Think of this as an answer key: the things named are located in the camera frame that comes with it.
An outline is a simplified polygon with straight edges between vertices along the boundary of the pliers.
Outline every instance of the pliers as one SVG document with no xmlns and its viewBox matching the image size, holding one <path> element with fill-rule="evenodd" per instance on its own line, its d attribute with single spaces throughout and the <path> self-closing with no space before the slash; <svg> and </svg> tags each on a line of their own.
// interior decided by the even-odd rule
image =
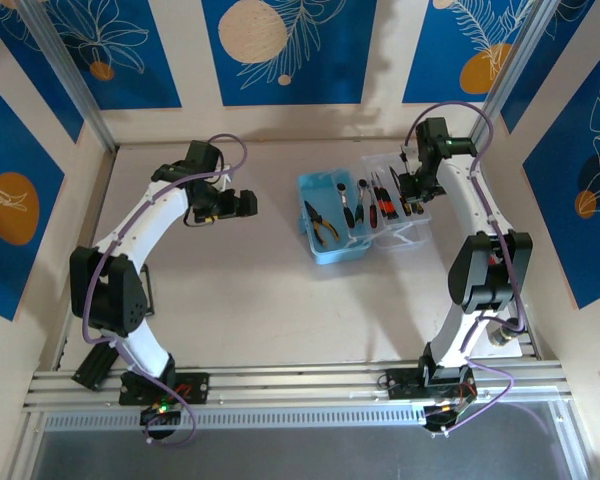
<svg viewBox="0 0 600 480">
<path fill-rule="evenodd" d="M 320 235 L 320 225 L 322 225 L 331 232 L 333 238 L 336 239 L 336 242 L 340 241 L 340 235 L 338 235 L 338 231 L 335 228 L 333 228 L 333 225 L 324 220 L 321 215 L 318 215 L 316 209 L 313 208 L 306 200 L 304 202 L 304 206 L 307 209 L 307 213 L 309 214 L 309 220 L 311 220 L 311 223 L 313 224 L 313 234 L 315 235 L 316 240 L 318 240 L 320 245 L 322 245 L 323 247 L 327 246 L 327 242 Z"/>
</svg>

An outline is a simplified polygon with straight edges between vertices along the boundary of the orange circle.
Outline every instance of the orange circle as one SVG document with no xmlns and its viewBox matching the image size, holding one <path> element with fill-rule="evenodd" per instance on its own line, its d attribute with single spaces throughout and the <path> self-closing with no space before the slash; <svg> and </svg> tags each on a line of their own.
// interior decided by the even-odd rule
<svg viewBox="0 0 600 480">
<path fill-rule="evenodd" d="M 33 183 L 20 173 L 0 175 L 0 199 L 26 196 L 17 201 L 18 207 L 0 201 L 0 238 L 11 245 L 26 245 L 36 233 L 40 217 L 38 193 Z"/>
<path fill-rule="evenodd" d="M 89 66 L 89 71 L 91 75 L 96 77 L 98 80 L 103 82 L 108 82 L 113 78 L 115 72 L 111 65 L 101 62 L 100 60 L 96 60 Z"/>
<path fill-rule="evenodd" d="M 585 220 L 596 213 L 596 196 L 589 190 L 583 190 L 576 197 L 576 213 Z"/>
<path fill-rule="evenodd" d="M 471 57 L 460 74 L 462 90 L 474 95 L 489 92 L 510 50 L 511 44 L 499 43 Z"/>
</svg>

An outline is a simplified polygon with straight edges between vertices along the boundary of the beige circle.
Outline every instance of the beige circle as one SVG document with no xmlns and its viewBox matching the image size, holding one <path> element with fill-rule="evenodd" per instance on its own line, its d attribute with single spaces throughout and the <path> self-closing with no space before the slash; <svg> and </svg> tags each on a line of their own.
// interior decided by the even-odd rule
<svg viewBox="0 0 600 480">
<path fill-rule="evenodd" d="M 218 24 L 220 43 L 237 62 L 271 60 L 287 45 L 287 28 L 271 5 L 260 0 L 240 0 Z"/>
<path fill-rule="evenodd" d="M 449 8 L 454 3 L 456 3 L 456 0 L 433 0 L 433 6 L 438 10 Z"/>
</svg>

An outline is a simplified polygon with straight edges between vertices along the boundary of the gray surface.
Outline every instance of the gray surface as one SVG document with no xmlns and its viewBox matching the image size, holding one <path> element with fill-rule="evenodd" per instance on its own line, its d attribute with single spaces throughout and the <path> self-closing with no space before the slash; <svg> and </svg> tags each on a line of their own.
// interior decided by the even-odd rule
<svg viewBox="0 0 600 480">
<path fill-rule="evenodd" d="M 570 478 L 547 404 L 523 408 L 496 405 L 448 439 L 421 427 L 212 430 L 164 449 L 137 431 L 45 433 L 33 478 Z"/>
</svg>

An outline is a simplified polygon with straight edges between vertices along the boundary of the hand tool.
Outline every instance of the hand tool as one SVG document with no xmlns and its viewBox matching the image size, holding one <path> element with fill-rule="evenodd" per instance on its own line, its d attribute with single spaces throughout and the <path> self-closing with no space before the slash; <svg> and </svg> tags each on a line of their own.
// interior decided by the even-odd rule
<svg viewBox="0 0 600 480">
<path fill-rule="evenodd" d="M 398 179 L 398 174 L 391 166 L 389 167 L 389 170 L 391 171 L 391 177 L 393 177 L 393 183 L 396 184 L 396 188 L 398 189 L 398 194 L 400 195 L 400 203 L 402 204 L 402 210 L 404 211 L 404 214 L 407 217 L 410 217 L 411 216 L 411 207 L 409 206 L 409 202 L 407 202 L 407 199 L 404 197 L 404 195 L 402 195 L 402 192 L 400 192 L 400 180 Z"/>
<path fill-rule="evenodd" d="M 376 200 L 378 200 L 378 205 L 380 206 L 380 213 L 382 213 L 383 217 L 387 216 L 387 210 L 384 206 L 384 200 L 382 199 L 382 195 L 380 195 L 380 189 L 376 184 L 376 181 L 373 179 L 373 174 L 371 174 L 371 186 L 373 187 L 373 193 L 376 196 Z"/>
<path fill-rule="evenodd" d="M 347 220 L 347 226 L 349 228 L 355 228 L 356 221 L 353 218 L 353 213 L 349 208 L 349 203 L 347 202 L 347 187 L 344 183 L 339 183 L 336 185 L 338 187 L 338 192 L 340 193 L 340 198 L 342 199 L 342 210 L 344 211 L 344 218 Z"/>
<path fill-rule="evenodd" d="M 356 207 L 356 223 L 364 223 L 364 190 L 367 184 L 366 180 L 358 181 L 358 206 Z"/>
<path fill-rule="evenodd" d="M 316 209 L 313 208 L 311 204 L 306 200 L 304 201 L 304 206 L 307 209 L 307 213 L 309 214 L 309 220 L 311 220 L 311 223 L 313 224 L 313 234 L 315 235 L 316 240 L 318 240 L 320 245 L 322 245 L 323 247 L 327 246 L 327 242 L 320 235 L 320 225 L 322 225 L 331 232 L 333 238 L 336 239 L 336 242 L 340 241 L 340 235 L 338 235 L 338 231 L 333 227 L 333 225 L 331 225 L 324 218 L 322 218 L 322 216 L 318 214 Z"/>
<path fill-rule="evenodd" d="M 371 188 L 369 187 L 369 183 L 364 179 L 360 179 L 358 180 L 358 188 L 362 189 L 361 193 L 361 200 L 360 200 L 360 204 L 358 205 L 358 208 L 362 205 L 362 200 L 364 200 L 364 191 L 368 191 L 369 192 L 369 201 L 371 202 L 371 205 L 369 205 L 369 224 L 371 225 L 371 228 L 376 228 L 378 226 L 378 209 L 376 207 L 376 204 L 373 202 L 373 195 L 371 195 Z M 356 208 L 356 220 L 358 217 L 358 208 Z M 361 218 L 364 221 L 364 205 L 362 205 L 362 214 L 361 214 Z"/>
<path fill-rule="evenodd" d="M 376 180 L 378 181 L 378 189 L 380 190 L 380 196 L 384 201 L 384 208 L 387 211 L 387 218 L 389 220 L 395 220 L 398 218 L 398 212 L 396 212 L 396 207 L 393 206 L 393 202 L 391 201 L 391 195 L 386 188 L 382 185 L 382 181 L 380 181 L 380 176 L 376 173 Z"/>
</svg>

